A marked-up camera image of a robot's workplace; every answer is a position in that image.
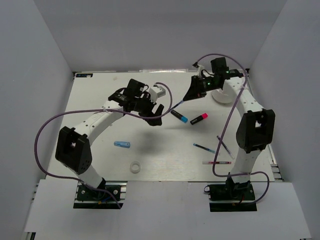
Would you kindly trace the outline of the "blue pen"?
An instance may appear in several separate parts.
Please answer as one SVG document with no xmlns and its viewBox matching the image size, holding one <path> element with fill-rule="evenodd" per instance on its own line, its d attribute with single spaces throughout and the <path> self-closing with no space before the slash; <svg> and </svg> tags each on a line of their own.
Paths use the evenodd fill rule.
<svg viewBox="0 0 320 240">
<path fill-rule="evenodd" d="M 196 144 L 196 143 L 193 143 L 193 146 L 195 146 L 195 147 L 197 147 L 197 148 L 200 148 L 200 149 L 202 149 L 202 150 L 205 150 L 205 151 L 207 151 L 207 152 L 213 153 L 213 154 L 216 153 L 215 150 L 210 149 L 210 148 L 205 147 L 205 146 L 202 146 L 202 145 L 199 145 L 199 144 Z"/>
<path fill-rule="evenodd" d="M 177 108 L 178 106 L 180 106 L 183 103 L 184 103 L 183 100 L 179 101 L 177 104 L 175 104 L 173 107 L 170 108 L 170 111 L 174 110 L 175 108 Z"/>
</svg>

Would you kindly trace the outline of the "blue correction tape dispenser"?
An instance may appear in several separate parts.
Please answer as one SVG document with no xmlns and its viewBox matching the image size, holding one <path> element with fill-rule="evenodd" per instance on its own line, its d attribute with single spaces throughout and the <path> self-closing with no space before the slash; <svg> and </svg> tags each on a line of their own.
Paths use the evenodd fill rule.
<svg viewBox="0 0 320 240">
<path fill-rule="evenodd" d="M 115 141 L 114 146 L 129 149 L 131 147 L 131 143 L 127 141 Z"/>
</svg>

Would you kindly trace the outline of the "dark purple ink pen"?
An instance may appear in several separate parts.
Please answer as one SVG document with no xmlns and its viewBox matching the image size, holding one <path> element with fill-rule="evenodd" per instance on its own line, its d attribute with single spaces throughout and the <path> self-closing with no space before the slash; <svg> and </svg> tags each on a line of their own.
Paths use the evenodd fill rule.
<svg viewBox="0 0 320 240">
<path fill-rule="evenodd" d="M 221 145 L 224 147 L 224 149 L 225 149 L 226 152 L 229 154 L 229 156 L 231 157 L 231 159 L 234 160 L 235 157 L 233 156 L 232 152 L 231 152 L 230 149 L 227 147 L 227 145 L 223 142 L 223 140 L 221 140 L 220 136 L 217 135 L 216 137 L 217 137 L 217 139 L 218 139 L 219 141 L 221 141 Z"/>
</svg>

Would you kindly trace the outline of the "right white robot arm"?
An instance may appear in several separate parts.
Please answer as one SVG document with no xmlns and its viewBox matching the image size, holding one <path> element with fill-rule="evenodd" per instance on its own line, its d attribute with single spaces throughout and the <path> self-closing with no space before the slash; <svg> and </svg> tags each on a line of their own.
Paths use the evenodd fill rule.
<svg viewBox="0 0 320 240">
<path fill-rule="evenodd" d="M 226 58 L 220 56 L 211 60 L 212 73 L 205 75 L 204 67 L 195 62 L 197 75 L 192 76 L 188 91 L 183 101 L 191 101 L 206 96 L 212 92 L 213 98 L 221 103 L 222 96 L 226 95 L 233 102 L 232 110 L 238 110 L 241 120 L 236 131 L 238 153 L 234 166 L 227 179 L 230 184 L 225 188 L 226 195 L 236 200 L 244 193 L 254 175 L 253 167 L 258 156 L 272 142 L 275 126 L 275 112 L 265 109 L 246 88 L 246 82 L 241 78 L 248 78 L 245 71 L 230 69 Z"/>
</svg>

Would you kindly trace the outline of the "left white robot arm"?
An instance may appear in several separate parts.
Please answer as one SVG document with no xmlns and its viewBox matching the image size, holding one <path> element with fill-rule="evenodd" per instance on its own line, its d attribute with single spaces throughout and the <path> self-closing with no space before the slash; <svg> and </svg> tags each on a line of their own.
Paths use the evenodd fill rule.
<svg viewBox="0 0 320 240">
<path fill-rule="evenodd" d="M 154 84 L 145 90 L 145 84 L 130 79 L 123 87 L 110 95 L 100 111 L 74 127 L 63 127 L 59 131 L 55 159 L 70 169 L 86 185 L 88 193 L 99 200 L 105 196 L 106 181 L 92 166 L 91 145 L 96 138 L 115 121 L 131 112 L 137 112 L 150 126 L 162 125 L 162 104 L 157 105 L 158 98 L 165 96 L 166 90 Z"/>
</svg>

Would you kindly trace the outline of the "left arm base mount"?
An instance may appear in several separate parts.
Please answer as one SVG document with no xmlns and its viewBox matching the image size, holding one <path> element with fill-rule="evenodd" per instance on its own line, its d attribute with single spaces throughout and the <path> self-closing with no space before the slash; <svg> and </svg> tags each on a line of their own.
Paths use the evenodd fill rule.
<svg viewBox="0 0 320 240">
<path fill-rule="evenodd" d="M 126 197 L 126 182 L 107 182 L 105 190 L 110 192 L 122 207 Z M 74 209 L 100 209 L 100 210 L 119 210 L 119 206 L 109 193 L 93 191 L 85 185 L 79 183 L 76 188 Z"/>
</svg>

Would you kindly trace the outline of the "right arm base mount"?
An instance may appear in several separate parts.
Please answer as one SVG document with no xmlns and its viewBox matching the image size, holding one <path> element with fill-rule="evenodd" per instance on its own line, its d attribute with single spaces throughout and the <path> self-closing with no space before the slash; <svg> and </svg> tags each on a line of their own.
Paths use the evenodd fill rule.
<svg viewBox="0 0 320 240">
<path fill-rule="evenodd" d="M 257 211 L 257 204 L 254 203 L 256 197 L 250 180 L 234 183 L 233 179 L 228 177 L 225 183 L 209 184 L 203 191 L 209 196 L 209 208 L 212 213 Z"/>
</svg>

